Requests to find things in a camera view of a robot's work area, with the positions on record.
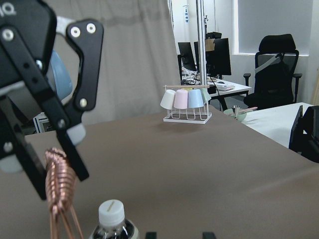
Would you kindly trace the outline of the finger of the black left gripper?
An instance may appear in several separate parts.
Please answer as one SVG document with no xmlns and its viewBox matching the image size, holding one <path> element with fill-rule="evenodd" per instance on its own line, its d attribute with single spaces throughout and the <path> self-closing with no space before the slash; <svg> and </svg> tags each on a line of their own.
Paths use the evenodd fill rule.
<svg viewBox="0 0 319 239">
<path fill-rule="evenodd" d="M 0 169 L 5 173 L 24 171 L 41 199 L 46 200 L 46 170 L 31 144 L 24 138 L 9 96 L 26 90 L 24 82 L 0 89 Z"/>
</svg>

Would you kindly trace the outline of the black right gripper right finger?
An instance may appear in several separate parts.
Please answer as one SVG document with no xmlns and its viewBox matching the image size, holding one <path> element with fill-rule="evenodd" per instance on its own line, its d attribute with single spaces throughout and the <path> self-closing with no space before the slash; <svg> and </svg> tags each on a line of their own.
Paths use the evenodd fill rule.
<svg viewBox="0 0 319 239">
<path fill-rule="evenodd" d="M 216 235 L 214 232 L 203 232 L 202 239 L 216 239 Z"/>
</svg>

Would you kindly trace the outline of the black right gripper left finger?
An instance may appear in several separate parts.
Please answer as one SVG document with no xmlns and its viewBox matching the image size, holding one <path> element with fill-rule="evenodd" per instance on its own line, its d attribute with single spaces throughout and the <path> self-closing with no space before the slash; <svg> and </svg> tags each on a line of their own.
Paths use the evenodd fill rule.
<svg viewBox="0 0 319 239">
<path fill-rule="evenodd" d="M 157 239 L 157 232 L 146 232 L 145 239 Z"/>
</svg>

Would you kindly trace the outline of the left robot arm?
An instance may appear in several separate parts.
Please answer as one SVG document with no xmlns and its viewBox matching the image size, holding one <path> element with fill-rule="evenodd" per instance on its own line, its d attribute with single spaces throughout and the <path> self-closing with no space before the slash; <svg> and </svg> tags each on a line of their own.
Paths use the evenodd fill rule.
<svg viewBox="0 0 319 239">
<path fill-rule="evenodd" d="M 57 34 L 79 57 L 76 86 L 53 49 Z M 46 171 L 20 124 L 45 113 L 76 175 L 88 178 L 76 146 L 86 135 L 82 115 L 96 104 L 103 35 L 100 22 L 57 16 L 41 0 L 0 3 L 0 167 L 23 170 L 41 199 Z"/>
</svg>

